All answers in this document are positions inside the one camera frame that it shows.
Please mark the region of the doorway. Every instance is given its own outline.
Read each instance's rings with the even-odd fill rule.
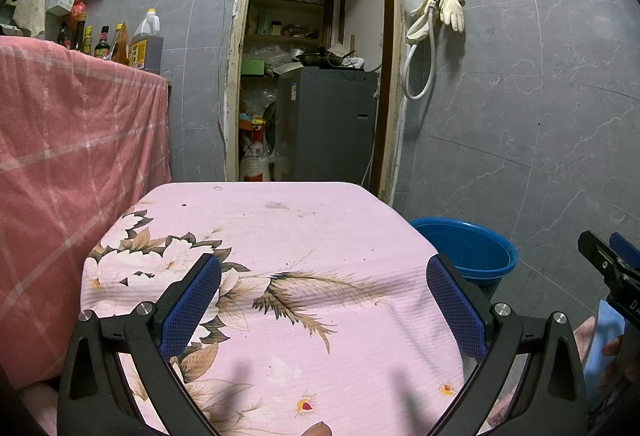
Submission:
[[[237,0],[223,100],[228,180],[255,175],[242,162],[253,135],[272,150],[258,179],[350,181],[389,201],[402,121],[399,1]],[[318,57],[322,46],[332,52],[325,66],[296,65],[296,53]]]

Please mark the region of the red checkered cloth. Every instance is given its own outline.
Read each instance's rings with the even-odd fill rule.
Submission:
[[[0,364],[19,388],[60,374],[82,264],[171,181],[159,76],[0,37]]]

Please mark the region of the door frame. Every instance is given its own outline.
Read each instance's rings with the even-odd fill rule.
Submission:
[[[383,24],[380,101],[371,164],[370,191],[391,204],[398,178],[398,160],[404,128],[404,105],[400,86],[400,65],[404,45],[402,0],[385,0]],[[249,0],[236,0],[226,65],[226,90],[223,93],[225,121],[225,179],[238,181],[238,109],[240,105],[240,64],[244,47],[244,28]]]

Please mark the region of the bottle label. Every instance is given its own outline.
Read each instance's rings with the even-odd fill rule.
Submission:
[[[146,39],[131,45],[129,66],[137,70],[145,67]]]

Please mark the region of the blue cloth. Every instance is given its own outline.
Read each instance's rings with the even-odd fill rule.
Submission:
[[[606,301],[600,301],[596,329],[584,366],[584,385],[587,389],[588,403],[596,399],[604,368],[615,358],[614,356],[602,356],[603,347],[624,332],[625,318],[609,306]]]

